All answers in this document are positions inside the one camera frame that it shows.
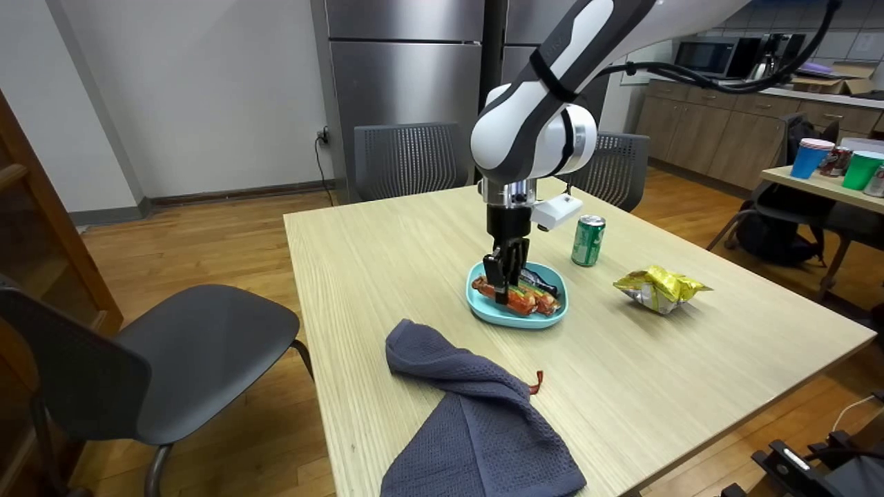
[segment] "light wood tabletop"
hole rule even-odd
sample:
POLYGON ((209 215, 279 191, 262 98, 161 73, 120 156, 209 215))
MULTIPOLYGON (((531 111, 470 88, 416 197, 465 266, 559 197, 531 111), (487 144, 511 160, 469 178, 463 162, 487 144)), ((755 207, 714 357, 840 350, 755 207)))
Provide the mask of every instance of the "light wood tabletop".
MULTIPOLYGON (((538 195, 562 187, 541 180, 538 195)), ((583 471, 581 495, 594 497, 650 483, 873 337, 627 212, 575 196, 583 214, 607 220, 601 257, 591 268, 571 263, 576 221, 532 233, 529 259, 560 272, 570 306, 539 332, 487 325, 469 310, 467 272, 492 243, 474 187, 286 215, 339 496, 377 495, 442 397, 387 368, 384 340, 403 318, 525 381, 544 371, 531 402, 583 471), (612 286, 650 264, 714 291, 658 316, 612 286)))
POLYGON ((866 195, 862 191, 842 187, 841 184, 844 178, 829 178, 815 172, 809 179, 802 180, 790 176, 789 172, 791 170, 791 165, 765 169, 761 172, 761 179, 797 188, 807 193, 824 196, 838 202, 848 203, 860 209, 884 214, 884 198, 866 195))

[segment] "kettle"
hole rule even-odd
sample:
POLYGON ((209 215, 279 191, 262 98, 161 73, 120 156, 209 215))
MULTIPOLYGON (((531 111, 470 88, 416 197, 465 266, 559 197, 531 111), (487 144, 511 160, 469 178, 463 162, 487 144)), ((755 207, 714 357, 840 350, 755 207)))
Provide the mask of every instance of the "kettle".
POLYGON ((761 60, 752 68, 749 74, 750 81, 763 80, 770 76, 776 70, 776 60, 773 54, 765 54, 761 60))

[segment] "green plastic cup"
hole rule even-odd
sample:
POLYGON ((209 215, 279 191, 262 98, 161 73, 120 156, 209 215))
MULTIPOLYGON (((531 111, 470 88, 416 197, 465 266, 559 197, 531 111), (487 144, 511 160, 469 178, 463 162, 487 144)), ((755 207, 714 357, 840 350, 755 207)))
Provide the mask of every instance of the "green plastic cup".
POLYGON ((854 152, 842 186, 851 190, 861 190, 869 184, 878 168, 884 164, 884 154, 876 152, 854 152))

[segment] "refrigerator door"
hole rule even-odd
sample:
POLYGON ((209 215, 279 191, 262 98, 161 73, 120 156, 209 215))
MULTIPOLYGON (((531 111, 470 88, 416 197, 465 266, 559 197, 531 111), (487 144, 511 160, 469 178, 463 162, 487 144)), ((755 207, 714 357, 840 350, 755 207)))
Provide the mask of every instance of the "refrigerator door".
POLYGON ((329 38, 479 42, 485 2, 325 0, 329 38))
MULTIPOLYGON (((354 178, 355 126, 455 122, 468 147, 481 56, 473 44, 331 42, 347 177, 354 178)), ((357 202, 353 185, 347 189, 357 202)))
MULTIPOLYGON (((500 84, 513 82, 522 68, 528 64, 528 57, 534 51, 534 47, 504 47, 503 66, 500 69, 500 84)), ((592 114, 596 123, 602 118, 602 107, 605 105, 605 93, 609 76, 602 76, 591 81, 580 93, 580 97, 574 103, 580 105, 592 114)))
POLYGON ((509 0, 504 43, 539 45, 565 17, 575 0, 509 0))

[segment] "dish towel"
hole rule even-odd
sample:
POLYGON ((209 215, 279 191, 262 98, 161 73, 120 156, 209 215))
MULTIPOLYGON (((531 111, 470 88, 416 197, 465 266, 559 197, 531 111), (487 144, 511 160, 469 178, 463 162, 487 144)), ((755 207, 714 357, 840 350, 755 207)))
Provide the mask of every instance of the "dish towel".
POLYGON ((529 386, 497 364, 406 319, 387 336, 386 358, 446 395, 387 470, 382 496, 558 497, 586 486, 529 386))

